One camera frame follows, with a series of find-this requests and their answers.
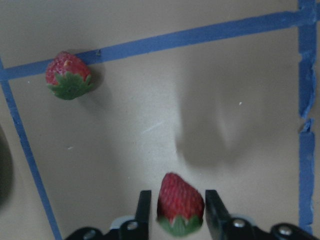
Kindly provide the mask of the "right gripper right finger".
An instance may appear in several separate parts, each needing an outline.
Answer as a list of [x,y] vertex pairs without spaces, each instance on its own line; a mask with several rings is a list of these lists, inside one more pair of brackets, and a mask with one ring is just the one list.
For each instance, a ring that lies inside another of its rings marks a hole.
[[216,190],[205,191],[205,217],[213,240],[253,240],[253,226],[247,218],[230,214]]

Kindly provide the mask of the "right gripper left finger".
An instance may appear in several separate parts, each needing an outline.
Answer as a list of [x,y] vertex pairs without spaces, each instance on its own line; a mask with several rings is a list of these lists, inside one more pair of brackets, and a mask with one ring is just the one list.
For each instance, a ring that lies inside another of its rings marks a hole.
[[142,190],[133,219],[125,221],[119,228],[120,240],[148,240],[151,212],[151,190]]

